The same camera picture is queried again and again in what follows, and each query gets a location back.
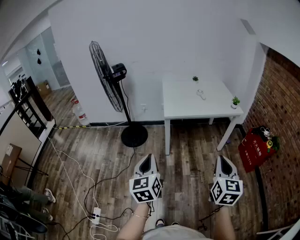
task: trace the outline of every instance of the power strip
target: power strip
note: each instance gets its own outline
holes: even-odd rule
[[[92,214],[93,216],[93,220],[92,220],[92,223],[93,224],[99,224],[100,222],[100,214],[101,214],[101,209],[100,208],[94,208],[94,213]]]

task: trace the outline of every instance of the sneaker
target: sneaker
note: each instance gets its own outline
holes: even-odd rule
[[[49,210],[47,208],[43,208],[43,213],[48,216],[49,221],[53,220],[52,215],[50,215]]]
[[[50,189],[45,188],[45,195],[48,197],[50,202],[56,203],[56,199]]]
[[[165,226],[165,221],[162,218],[160,218],[156,221],[155,226],[160,225],[160,224],[163,224]]]

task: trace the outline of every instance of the white table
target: white table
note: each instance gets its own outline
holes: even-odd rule
[[[206,100],[196,94],[203,90]],[[232,94],[221,81],[163,81],[164,115],[165,115],[165,154],[170,154],[170,120],[209,118],[211,125],[214,118],[233,117],[217,150],[220,151],[238,118],[243,114],[238,106],[231,108]]]

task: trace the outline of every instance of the cardboard box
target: cardboard box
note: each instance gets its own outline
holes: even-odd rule
[[[44,82],[39,83],[37,85],[37,90],[38,90],[39,94],[41,95],[41,97],[45,97],[49,93],[51,93],[51,88],[50,88],[49,83],[48,83],[47,80],[45,80]]]

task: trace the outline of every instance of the small potted plant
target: small potted plant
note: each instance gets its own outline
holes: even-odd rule
[[[199,78],[197,76],[193,76],[193,81],[195,81],[196,83],[199,83]]]
[[[237,96],[235,96],[233,99],[232,99],[232,104],[231,104],[231,107],[233,109],[236,109],[238,107],[238,104],[240,103],[240,100],[237,98]]]

